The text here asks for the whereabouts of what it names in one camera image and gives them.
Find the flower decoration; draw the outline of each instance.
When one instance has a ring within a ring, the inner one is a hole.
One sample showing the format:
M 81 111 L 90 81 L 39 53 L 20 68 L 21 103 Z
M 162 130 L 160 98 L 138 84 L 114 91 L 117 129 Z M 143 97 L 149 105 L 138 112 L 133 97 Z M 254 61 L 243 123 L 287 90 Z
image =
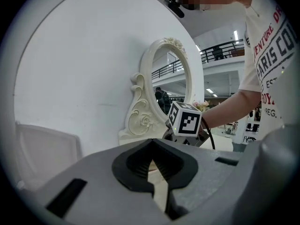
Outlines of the flower decoration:
M 207 109 L 209 109 L 209 108 L 208 108 L 209 102 L 204 101 L 204 102 L 200 103 L 200 102 L 194 101 L 194 102 L 193 102 L 193 106 L 194 106 L 195 108 L 197 108 L 199 111 L 204 112 L 204 111 L 206 111 Z
M 187 57 L 187 52 L 186 50 L 183 48 L 183 45 L 182 43 L 178 40 L 178 39 L 175 39 L 173 37 L 168 37 L 168 38 L 164 38 L 165 42 L 169 43 L 169 44 L 172 44 L 174 45 L 175 47 L 177 47 L 182 53 L 183 55 L 185 56 L 186 59 L 188 59 Z
M 153 124 L 153 121 L 149 115 L 144 114 L 143 116 L 140 117 L 140 124 L 142 126 L 149 127 L 150 125 Z

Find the white chair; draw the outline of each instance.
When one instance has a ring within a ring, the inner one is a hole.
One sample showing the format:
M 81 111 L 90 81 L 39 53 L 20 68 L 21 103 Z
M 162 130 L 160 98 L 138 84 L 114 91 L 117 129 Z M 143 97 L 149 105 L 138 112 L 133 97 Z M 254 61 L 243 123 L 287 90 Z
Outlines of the white chair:
M 79 138 L 52 129 L 17 125 L 19 189 L 34 192 L 82 158 Z

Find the carved rose decoration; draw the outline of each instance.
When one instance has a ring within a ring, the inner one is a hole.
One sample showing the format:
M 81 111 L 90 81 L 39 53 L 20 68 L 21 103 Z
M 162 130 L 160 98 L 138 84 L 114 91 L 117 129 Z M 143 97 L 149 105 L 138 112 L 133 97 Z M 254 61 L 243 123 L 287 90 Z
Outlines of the carved rose decoration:
M 149 127 L 153 124 L 153 121 L 149 115 L 143 114 L 143 116 L 140 117 L 140 124 L 142 126 Z
M 179 40 L 174 39 L 173 37 L 168 37 L 168 38 L 165 38 L 165 42 L 170 43 L 170 44 L 174 45 L 175 47 L 177 47 L 179 50 L 181 50 L 181 52 L 184 54 L 186 59 L 188 59 L 186 50 L 183 48 L 183 45 Z

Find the white curved backdrop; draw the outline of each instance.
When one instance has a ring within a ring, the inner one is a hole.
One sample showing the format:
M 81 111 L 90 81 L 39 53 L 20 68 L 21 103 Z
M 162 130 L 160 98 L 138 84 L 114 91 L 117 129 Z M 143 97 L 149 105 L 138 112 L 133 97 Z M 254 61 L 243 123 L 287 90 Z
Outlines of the white curved backdrop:
M 195 43 L 157 0 L 65 0 L 24 52 L 15 84 L 16 120 L 79 136 L 84 156 L 118 146 L 133 99 L 130 76 L 139 72 L 145 50 L 165 37 L 182 42 L 195 99 L 203 101 Z

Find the white t-shirt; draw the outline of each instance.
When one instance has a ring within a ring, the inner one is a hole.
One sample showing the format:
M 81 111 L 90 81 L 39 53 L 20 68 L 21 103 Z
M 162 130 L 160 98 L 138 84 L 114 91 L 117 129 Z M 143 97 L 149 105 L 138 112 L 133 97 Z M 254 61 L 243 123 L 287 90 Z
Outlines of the white t-shirt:
M 252 0 L 246 8 L 245 70 L 239 89 L 261 92 L 259 140 L 283 125 L 268 91 L 299 52 L 297 43 L 296 33 L 274 0 Z

